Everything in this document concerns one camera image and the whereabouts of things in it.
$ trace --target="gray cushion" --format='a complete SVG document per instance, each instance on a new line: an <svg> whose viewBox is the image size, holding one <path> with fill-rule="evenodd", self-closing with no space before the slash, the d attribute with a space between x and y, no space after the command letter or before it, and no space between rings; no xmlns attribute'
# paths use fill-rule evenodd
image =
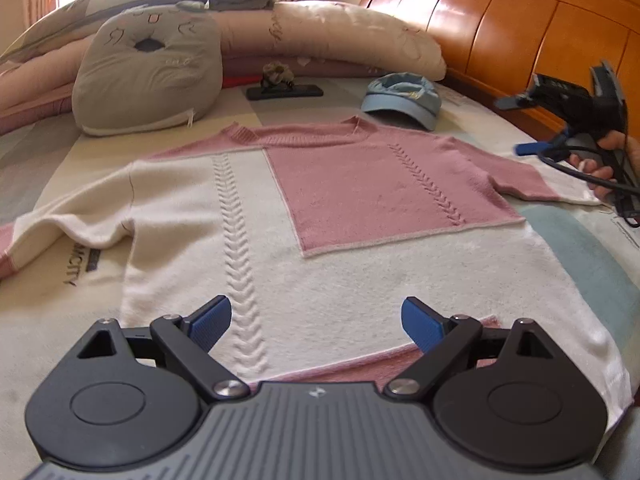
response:
<svg viewBox="0 0 640 480"><path fill-rule="evenodd" d="M31 25L0 57L23 63L70 41L90 36L112 16L140 5L170 5L181 0L74 0Z"/></svg>
<svg viewBox="0 0 640 480"><path fill-rule="evenodd" d="M197 120L222 88L215 20L187 6L129 9L106 21L72 94L76 123L94 136Z"/></svg>

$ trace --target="blue gripper pad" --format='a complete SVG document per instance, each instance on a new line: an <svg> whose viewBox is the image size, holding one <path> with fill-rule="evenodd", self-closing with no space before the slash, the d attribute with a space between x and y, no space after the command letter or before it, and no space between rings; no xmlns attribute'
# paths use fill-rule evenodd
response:
<svg viewBox="0 0 640 480"><path fill-rule="evenodd" d="M402 303L400 317L402 328L414 340L423 353L427 353L444 339L443 321L445 318L436 314L440 319L434 319L413 303L412 298L406 298Z"/></svg>
<svg viewBox="0 0 640 480"><path fill-rule="evenodd" d="M226 296L216 296L182 320L186 335L205 352L211 350L229 325L231 302Z"/></svg>
<svg viewBox="0 0 640 480"><path fill-rule="evenodd" d="M551 144L548 142L526 142L525 144L516 144L513 147L513 152L517 156L536 155L550 147Z"/></svg>

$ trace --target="blue cap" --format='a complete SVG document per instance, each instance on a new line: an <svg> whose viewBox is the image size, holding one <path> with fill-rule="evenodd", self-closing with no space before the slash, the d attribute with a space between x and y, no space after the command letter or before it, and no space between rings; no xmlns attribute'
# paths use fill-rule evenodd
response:
<svg viewBox="0 0 640 480"><path fill-rule="evenodd" d="M427 78L411 72L385 75L372 81L360 107L363 112L394 110L434 130L442 100Z"/></svg>

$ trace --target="sweater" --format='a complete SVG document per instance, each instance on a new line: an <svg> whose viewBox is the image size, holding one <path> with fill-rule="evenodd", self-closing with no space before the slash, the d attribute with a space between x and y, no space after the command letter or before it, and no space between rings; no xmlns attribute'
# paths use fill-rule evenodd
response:
<svg viewBox="0 0 640 480"><path fill-rule="evenodd" d="M95 249L131 237L120 322L186 316L226 294L232 325L212 355L246 381L402 347L406 296L503 326L532 317L617 420L629 387L615 343L500 195L597 203L556 173L552 182L460 140L358 118L232 124L0 228L0 276L63 235Z"/></svg>

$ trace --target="pillow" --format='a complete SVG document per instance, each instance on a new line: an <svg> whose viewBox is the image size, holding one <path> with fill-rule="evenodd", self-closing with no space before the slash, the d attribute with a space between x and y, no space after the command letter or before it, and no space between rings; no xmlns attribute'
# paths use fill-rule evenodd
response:
<svg viewBox="0 0 640 480"><path fill-rule="evenodd" d="M139 7L107 20L72 94L76 124L94 136L190 123L222 88L220 32L202 12Z"/></svg>
<svg viewBox="0 0 640 480"><path fill-rule="evenodd" d="M373 66L313 57L223 56L222 66L225 76L243 77L261 75L262 68L273 61L289 65L296 77L380 77L388 73Z"/></svg>
<svg viewBox="0 0 640 480"><path fill-rule="evenodd" d="M76 80L92 37L72 41L44 56L0 73L0 110L6 110Z"/></svg>
<svg viewBox="0 0 640 480"><path fill-rule="evenodd" d="M0 111L0 136L25 124L70 112L73 86L73 83L68 83L36 99Z"/></svg>
<svg viewBox="0 0 640 480"><path fill-rule="evenodd" d="M111 16L141 4L174 4L181 0L74 0L31 25L0 57L25 62L70 41L93 34Z"/></svg>
<svg viewBox="0 0 640 480"><path fill-rule="evenodd" d="M341 2L277 2L273 10L210 12L224 56L315 57L413 72L432 81L447 66L426 30Z"/></svg>

